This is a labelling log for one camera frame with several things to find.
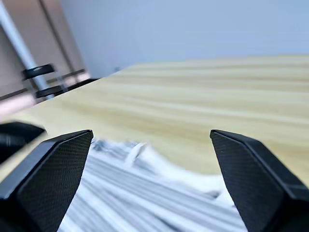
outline white wall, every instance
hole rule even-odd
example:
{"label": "white wall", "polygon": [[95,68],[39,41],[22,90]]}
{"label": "white wall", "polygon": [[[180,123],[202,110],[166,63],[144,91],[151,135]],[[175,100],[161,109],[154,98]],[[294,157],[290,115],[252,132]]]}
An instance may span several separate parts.
{"label": "white wall", "polygon": [[306,0],[62,0],[87,68],[309,53]]}

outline light wood grain surface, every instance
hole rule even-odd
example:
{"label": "light wood grain surface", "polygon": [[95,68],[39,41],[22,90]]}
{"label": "light wood grain surface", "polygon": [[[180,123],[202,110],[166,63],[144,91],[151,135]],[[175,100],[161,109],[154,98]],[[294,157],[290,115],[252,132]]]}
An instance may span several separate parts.
{"label": "light wood grain surface", "polygon": [[0,167],[7,175],[39,141],[92,129],[146,141],[186,169],[219,173],[209,139],[221,129],[262,141],[309,185],[309,56],[137,64],[10,116],[44,126]]}

